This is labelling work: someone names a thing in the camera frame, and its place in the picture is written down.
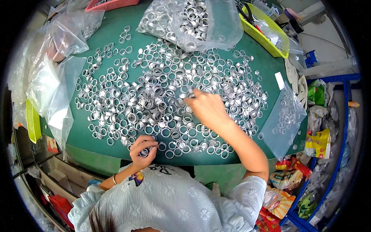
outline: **pliers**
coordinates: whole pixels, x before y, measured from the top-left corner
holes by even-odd
[[[262,31],[260,30],[259,26],[254,23],[253,14],[251,12],[250,7],[245,3],[245,7],[249,13],[249,16],[247,16],[241,9],[241,7],[237,6],[237,10],[240,12],[240,14],[246,19],[246,21],[251,24],[253,27],[255,27],[258,31],[260,31],[261,34]]]

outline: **woman's left hand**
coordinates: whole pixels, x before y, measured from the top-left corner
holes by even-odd
[[[134,142],[134,144],[130,147],[130,157],[133,161],[133,168],[135,170],[142,170],[146,167],[148,167],[152,161],[156,157],[157,152],[157,145],[158,142],[156,142],[151,136],[149,135],[140,135],[137,140]],[[144,148],[152,147],[151,151],[148,153],[147,157],[143,157],[139,155],[139,152],[141,152]]]

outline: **woman's arm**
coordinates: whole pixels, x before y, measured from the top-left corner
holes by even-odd
[[[268,181],[268,160],[260,147],[228,116],[221,97],[216,94],[193,90],[196,98],[186,98],[195,116],[213,130],[236,151],[247,176],[259,176]]]
[[[119,184],[131,174],[134,174],[137,171],[140,171],[148,167],[156,157],[157,144],[158,142],[156,142],[149,135],[139,136],[130,148],[130,157],[133,161],[133,164],[127,167],[125,170],[115,175],[116,183]],[[154,146],[154,147],[151,149],[147,157],[139,156],[139,152],[141,152],[144,148],[147,148],[150,146]],[[107,191],[113,186],[115,186],[115,183],[113,180],[113,176],[111,176],[110,178],[104,180],[98,187]]]

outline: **paper tag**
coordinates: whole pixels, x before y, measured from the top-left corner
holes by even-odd
[[[275,45],[275,46],[276,46],[277,41],[278,41],[278,36],[277,36],[277,37],[273,37],[273,38],[271,38],[271,42],[272,42],[272,44]]]
[[[279,90],[283,89],[285,87],[285,83],[283,82],[281,72],[275,73],[275,76],[276,76],[276,80],[277,80]]]

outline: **wire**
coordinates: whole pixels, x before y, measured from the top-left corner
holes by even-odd
[[[325,40],[325,39],[323,39],[323,38],[320,38],[320,37],[318,37],[318,36],[314,36],[314,35],[306,34],[306,33],[303,33],[303,32],[302,32],[301,34],[309,35],[309,36],[313,36],[313,37],[316,37],[316,38],[322,39],[322,40],[324,40],[324,41],[326,41],[326,42],[328,42],[328,43],[332,43],[332,42],[330,42],[330,41],[328,41],[328,40]],[[338,47],[338,48],[340,48],[340,49],[346,51],[344,48],[340,47],[339,45],[334,44],[334,43],[332,43],[332,44],[335,45],[336,47]]]

